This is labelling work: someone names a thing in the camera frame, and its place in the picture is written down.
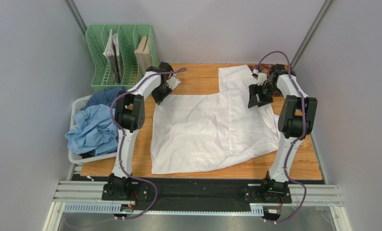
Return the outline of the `white long sleeve shirt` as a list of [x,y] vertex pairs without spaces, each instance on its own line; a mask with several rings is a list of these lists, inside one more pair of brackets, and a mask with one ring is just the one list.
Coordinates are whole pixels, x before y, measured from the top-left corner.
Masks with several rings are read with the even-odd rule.
[[170,95],[153,114],[153,174],[207,172],[278,149],[278,116],[270,105],[248,108],[247,65],[218,70],[219,92]]

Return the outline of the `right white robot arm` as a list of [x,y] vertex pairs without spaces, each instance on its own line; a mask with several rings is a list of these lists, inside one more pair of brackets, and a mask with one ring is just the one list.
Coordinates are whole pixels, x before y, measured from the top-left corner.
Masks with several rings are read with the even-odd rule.
[[248,108],[269,105],[277,93],[283,95],[284,104],[277,123],[281,138],[276,158],[259,186],[243,189],[244,200],[247,203],[290,203],[290,168],[300,144],[312,132],[317,99],[304,93],[292,70],[282,64],[276,64],[269,75],[257,69],[252,75],[257,83],[249,85]]

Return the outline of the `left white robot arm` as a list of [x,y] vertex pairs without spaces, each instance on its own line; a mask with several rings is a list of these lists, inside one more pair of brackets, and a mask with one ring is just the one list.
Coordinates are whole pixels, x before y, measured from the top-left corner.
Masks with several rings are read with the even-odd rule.
[[103,187],[102,200],[147,201],[151,199],[150,192],[157,197],[158,188],[153,182],[132,175],[132,156],[137,135],[145,123],[145,100],[152,96],[160,104],[174,89],[170,80],[177,79],[169,63],[151,66],[135,86],[120,93],[111,104],[115,109],[112,120],[119,129],[119,146],[113,171]]

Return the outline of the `folded red plaid shirt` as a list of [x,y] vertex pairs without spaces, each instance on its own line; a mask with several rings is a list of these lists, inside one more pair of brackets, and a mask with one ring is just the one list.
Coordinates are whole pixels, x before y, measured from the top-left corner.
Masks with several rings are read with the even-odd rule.
[[[276,64],[260,64],[260,66],[257,68],[257,64],[247,64],[247,65],[252,72],[254,69],[257,69],[259,70],[259,72],[266,73],[268,76],[270,75],[271,70],[274,69],[274,66],[276,66]],[[281,65],[284,66],[285,74],[288,74],[288,65],[287,64],[281,64]],[[292,66],[290,67],[290,73],[291,75],[296,76]]]

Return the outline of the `beige books in organizer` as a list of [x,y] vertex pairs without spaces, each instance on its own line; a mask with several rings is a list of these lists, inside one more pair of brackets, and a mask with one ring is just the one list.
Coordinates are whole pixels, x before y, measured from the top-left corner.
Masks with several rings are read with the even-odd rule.
[[144,76],[146,70],[152,66],[150,39],[147,36],[143,36],[141,38],[134,54],[136,56],[141,75]]

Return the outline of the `dark blue checked shirt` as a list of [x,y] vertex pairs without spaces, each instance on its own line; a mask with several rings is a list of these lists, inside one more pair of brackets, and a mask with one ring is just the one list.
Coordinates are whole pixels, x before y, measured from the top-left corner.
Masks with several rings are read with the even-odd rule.
[[119,96],[122,92],[126,91],[125,87],[113,87],[99,92],[94,93],[87,101],[86,105],[81,108],[81,110],[86,110],[90,106],[96,106],[104,104],[110,106],[112,102]]

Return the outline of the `magazines in organizer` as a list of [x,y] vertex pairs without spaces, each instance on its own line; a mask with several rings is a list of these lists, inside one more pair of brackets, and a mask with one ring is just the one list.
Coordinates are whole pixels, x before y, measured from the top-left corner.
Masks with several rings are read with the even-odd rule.
[[103,55],[108,61],[110,73],[114,77],[115,83],[121,85],[123,77],[123,65],[119,49],[118,33],[115,33],[112,29],[109,31],[109,36]]

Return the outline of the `green plastic file organizer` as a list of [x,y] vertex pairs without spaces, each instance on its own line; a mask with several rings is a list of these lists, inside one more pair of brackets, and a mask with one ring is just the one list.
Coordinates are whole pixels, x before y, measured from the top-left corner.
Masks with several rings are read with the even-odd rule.
[[[123,66],[120,84],[117,84],[113,72],[110,70],[108,60],[103,55],[110,32],[117,33],[119,39],[121,64]],[[152,65],[158,66],[160,61],[156,37],[151,24],[93,24],[88,26],[85,38],[95,66],[95,74],[92,80],[94,92],[119,86],[124,86],[128,90],[143,78],[134,51],[144,36],[150,39]]]

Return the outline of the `light blue crumpled shirt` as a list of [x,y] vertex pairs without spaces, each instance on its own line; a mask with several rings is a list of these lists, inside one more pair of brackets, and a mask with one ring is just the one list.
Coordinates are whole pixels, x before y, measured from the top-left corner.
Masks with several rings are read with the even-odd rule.
[[67,147],[74,154],[101,156],[114,153],[118,145],[118,128],[105,104],[87,107],[72,116],[75,124],[66,133]]

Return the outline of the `white laundry basket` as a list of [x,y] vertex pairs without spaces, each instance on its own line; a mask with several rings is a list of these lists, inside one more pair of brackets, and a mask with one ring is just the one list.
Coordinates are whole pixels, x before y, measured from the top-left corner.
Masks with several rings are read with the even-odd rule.
[[[74,100],[74,102],[71,105],[71,118],[70,118],[70,129],[76,128],[76,122],[73,118],[73,116],[79,112],[82,108],[85,107],[87,104],[88,100],[92,97],[92,95],[84,96],[81,98],[78,98]],[[104,155],[99,155],[99,156],[91,156],[89,155],[87,158],[83,158],[79,154],[75,154],[72,151],[68,151],[68,159],[71,163],[73,164],[83,164],[83,163],[88,163],[88,162],[93,162],[93,161],[99,161],[103,159],[108,159],[108,158],[113,158],[117,156],[117,152],[109,153],[109,154],[104,154]]]

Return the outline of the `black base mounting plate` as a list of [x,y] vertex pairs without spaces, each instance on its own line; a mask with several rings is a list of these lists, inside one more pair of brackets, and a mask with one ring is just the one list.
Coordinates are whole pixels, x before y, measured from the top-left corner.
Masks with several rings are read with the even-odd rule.
[[251,204],[264,205],[292,205],[300,202],[294,199],[294,190],[299,189],[305,198],[310,195],[313,181],[299,180],[289,182],[289,197],[291,202],[279,203],[247,203],[244,200],[243,189],[248,186],[259,186],[262,180],[241,179],[195,179],[195,178],[142,178],[153,182],[158,188],[157,197],[150,192],[151,199],[147,201],[104,201],[102,200],[103,187],[108,178],[94,178],[93,189],[88,192],[97,192],[95,202],[119,203],[119,209],[149,209],[150,211],[172,211],[172,212],[248,212]]

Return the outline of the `aluminium frame rail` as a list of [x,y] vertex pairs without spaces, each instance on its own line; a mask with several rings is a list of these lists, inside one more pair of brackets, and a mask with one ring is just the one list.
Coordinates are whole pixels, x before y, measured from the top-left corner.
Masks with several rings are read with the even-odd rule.
[[322,180],[292,184],[267,203],[258,180],[147,178],[134,195],[103,200],[107,171],[74,164],[58,183],[45,231],[349,231],[338,187]]

